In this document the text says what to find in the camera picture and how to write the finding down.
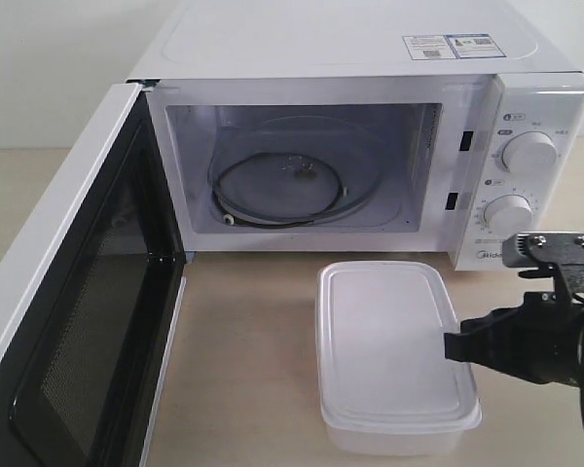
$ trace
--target open microwave door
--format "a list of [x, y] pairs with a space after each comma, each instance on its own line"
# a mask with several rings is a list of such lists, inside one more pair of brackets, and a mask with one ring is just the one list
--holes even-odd
[[114, 86], [0, 264], [0, 465], [141, 463], [184, 263], [145, 94]]

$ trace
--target microwave label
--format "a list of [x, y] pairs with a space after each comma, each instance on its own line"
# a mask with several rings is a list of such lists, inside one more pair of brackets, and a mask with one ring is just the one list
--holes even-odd
[[458, 58], [506, 56], [489, 34], [449, 34], [445, 38]]
[[455, 60], [446, 36], [403, 36], [413, 60]]

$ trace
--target white microwave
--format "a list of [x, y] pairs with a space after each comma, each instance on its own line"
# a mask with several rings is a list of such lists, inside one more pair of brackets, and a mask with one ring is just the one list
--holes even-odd
[[534, 230], [584, 76], [499, 0], [190, 0], [0, 264], [0, 465], [143, 465], [186, 258]]

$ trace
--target timer knob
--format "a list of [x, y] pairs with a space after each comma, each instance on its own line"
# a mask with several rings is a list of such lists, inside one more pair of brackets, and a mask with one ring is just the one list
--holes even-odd
[[509, 237], [529, 229], [532, 210], [524, 197], [508, 195], [487, 204], [484, 219], [494, 234]]
[[509, 141], [502, 153], [502, 162], [515, 174], [541, 173], [558, 160], [554, 141], [540, 131], [520, 134]]

